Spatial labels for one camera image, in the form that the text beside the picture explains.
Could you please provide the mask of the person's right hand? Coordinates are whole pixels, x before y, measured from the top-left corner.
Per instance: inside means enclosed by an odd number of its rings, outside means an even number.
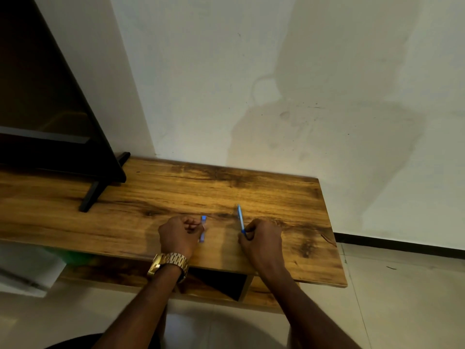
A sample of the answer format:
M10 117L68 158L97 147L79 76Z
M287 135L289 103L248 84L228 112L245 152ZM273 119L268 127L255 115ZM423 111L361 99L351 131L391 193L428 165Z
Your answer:
M281 229L276 223L263 219L261 241L249 247L241 247L249 263L263 278L275 277L285 271L282 252Z

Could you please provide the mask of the person's left hand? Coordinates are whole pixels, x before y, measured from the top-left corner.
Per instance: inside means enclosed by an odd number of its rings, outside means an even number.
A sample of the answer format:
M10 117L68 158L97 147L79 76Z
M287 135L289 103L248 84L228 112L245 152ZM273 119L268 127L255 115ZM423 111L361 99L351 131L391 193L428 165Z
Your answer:
M188 260L192 257L201 234L188 233L181 216L171 217L158 227L160 251L163 254L179 253Z

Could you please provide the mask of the blue pen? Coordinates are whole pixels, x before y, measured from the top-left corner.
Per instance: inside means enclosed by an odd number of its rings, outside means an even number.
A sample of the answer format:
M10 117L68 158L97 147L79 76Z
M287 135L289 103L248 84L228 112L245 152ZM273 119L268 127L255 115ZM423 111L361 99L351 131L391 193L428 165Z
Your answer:
M244 223L244 219L243 219L242 209L241 209L241 206L239 204L237 205L237 213L238 213L238 218L239 218L239 221L240 221L241 234L243 234L245 236L245 238L247 240L249 240L248 237L247 237L247 231L245 229L245 223Z

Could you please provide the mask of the person's left forearm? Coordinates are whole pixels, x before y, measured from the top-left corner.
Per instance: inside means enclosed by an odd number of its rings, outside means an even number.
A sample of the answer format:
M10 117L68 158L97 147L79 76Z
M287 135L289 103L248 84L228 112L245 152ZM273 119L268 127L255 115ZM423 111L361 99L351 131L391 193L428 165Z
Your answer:
M161 267L103 333L92 349L148 349L181 268Z

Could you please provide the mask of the person's right forearm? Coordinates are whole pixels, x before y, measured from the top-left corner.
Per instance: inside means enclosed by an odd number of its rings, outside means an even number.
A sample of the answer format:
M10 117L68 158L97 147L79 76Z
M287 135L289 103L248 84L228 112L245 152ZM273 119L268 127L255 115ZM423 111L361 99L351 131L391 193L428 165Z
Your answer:
M292 279L284 266L259 270L302 349L361 349Z

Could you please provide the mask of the wooden television console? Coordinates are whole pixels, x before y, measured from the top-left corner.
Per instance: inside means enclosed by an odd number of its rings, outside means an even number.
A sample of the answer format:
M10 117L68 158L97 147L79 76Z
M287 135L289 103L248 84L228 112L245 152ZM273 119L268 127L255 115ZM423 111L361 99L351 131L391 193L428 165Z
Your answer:
M61 281L135 293L160 252L158 226L205 215L206 236L175 288L184 300L280 312L238 244L244 224L269 219L282 229L283 257L296 282L347 287L317 178L163 159L130 158L125 183L108 186L86 213L83 178L0 168L0 241L93 255L68 265Z

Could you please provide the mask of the gold metal wristwatch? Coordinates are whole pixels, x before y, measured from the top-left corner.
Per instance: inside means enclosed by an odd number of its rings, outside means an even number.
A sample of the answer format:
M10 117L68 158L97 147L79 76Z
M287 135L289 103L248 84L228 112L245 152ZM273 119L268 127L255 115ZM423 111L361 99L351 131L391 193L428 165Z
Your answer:
M189 261L179 253L156 254L148 269L147 277L154 277L155 273L166 265L175 265L181 270L177 283L182 283L188 274Z

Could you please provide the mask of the black television stand leg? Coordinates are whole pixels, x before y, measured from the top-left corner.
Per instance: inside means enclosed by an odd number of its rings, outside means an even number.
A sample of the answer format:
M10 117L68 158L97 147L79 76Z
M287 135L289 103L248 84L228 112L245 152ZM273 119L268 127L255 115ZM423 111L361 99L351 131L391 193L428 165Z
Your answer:
M97 202L98 198L101 194L105 191L105 189L114 184L114 183L125 183L126 182L126 174L123 170L124 164L129 160L131 157L130 152L122 152L118 156L116 156L116 160L118 163L118 176L115 177L104 177L100 178L97 181L94 181L88 192L86 193L84 199L82 200L81 205L79 206L78 210L80 212L86 213L90 210L90 208Z

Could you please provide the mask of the green object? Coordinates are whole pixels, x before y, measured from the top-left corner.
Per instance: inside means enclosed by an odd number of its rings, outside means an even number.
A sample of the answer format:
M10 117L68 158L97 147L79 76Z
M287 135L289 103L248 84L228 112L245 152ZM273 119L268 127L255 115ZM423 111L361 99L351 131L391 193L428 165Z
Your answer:
M47 252L50 252L51 254L54 254L57 257L59 257L67 265L70 265L73 267L85 266L89 264L92 261L92 259L95 257L94 254L64 250L64 249L53 248L53 247L45 247L44 249Z

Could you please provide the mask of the white box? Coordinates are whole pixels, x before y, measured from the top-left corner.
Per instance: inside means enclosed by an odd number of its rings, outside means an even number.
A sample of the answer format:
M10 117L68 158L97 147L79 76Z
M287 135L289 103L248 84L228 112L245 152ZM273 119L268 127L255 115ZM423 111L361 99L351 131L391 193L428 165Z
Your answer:
M40 246L0 241L0 293L44 298L65 267Z

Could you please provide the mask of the black flat television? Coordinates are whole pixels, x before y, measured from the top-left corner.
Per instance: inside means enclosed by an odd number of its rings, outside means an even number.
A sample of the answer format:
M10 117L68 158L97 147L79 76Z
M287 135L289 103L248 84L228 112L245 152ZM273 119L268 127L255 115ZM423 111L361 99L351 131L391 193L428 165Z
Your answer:
M126 181L34 0L0 0L0 164Z

